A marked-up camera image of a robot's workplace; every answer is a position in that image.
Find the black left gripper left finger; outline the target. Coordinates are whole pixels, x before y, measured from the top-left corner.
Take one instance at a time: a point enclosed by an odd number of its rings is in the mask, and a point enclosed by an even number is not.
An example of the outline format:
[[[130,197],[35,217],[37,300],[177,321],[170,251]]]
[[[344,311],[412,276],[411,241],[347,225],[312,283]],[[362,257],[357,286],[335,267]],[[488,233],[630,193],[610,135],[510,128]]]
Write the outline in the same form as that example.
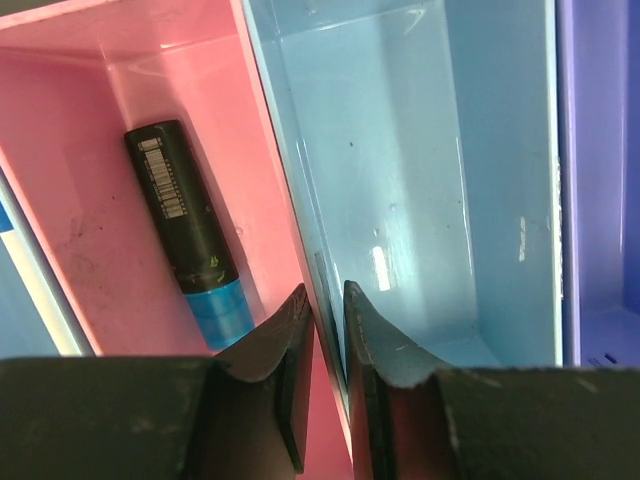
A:
[[[304,469],[313,314],[298,286],[213,356],[1,364],[5,479],[293,479]]]

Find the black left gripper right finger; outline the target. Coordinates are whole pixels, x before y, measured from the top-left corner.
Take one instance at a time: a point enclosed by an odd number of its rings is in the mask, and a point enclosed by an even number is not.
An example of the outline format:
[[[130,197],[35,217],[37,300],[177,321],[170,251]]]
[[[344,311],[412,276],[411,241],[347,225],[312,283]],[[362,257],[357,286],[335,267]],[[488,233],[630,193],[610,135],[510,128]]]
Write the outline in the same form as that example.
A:
[[[344,284],[358,479],[635,479],[639,373],[467,368],[423,349]]]

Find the black blue highlighter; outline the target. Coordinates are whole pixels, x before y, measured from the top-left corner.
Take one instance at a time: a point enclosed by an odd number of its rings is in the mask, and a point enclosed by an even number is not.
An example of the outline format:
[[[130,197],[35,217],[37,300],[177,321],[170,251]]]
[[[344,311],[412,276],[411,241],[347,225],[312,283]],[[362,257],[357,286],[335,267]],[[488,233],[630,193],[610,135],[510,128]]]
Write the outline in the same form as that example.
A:
[[[123,139],[177,284],[208,348],[223,350],[254,321],[182,123],[145,125]]]

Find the pink drawer box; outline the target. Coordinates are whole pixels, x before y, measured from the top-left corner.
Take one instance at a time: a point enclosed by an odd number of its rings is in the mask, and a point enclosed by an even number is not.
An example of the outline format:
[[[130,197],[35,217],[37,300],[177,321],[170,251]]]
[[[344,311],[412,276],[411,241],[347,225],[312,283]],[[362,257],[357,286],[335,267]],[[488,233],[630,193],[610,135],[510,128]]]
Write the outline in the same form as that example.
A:
[[[88,356],[1,365],[5,479],[349,479],[236,1],[1,19],[1,170]]]

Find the purple drawer box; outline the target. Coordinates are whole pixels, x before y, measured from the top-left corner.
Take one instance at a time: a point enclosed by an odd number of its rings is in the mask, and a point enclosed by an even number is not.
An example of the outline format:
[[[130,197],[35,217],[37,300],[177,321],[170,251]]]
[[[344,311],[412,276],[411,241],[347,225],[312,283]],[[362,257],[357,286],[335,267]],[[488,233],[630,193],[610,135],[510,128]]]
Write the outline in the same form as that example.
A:
[[[639,365],[639,4],[556,4],[568,365]]]

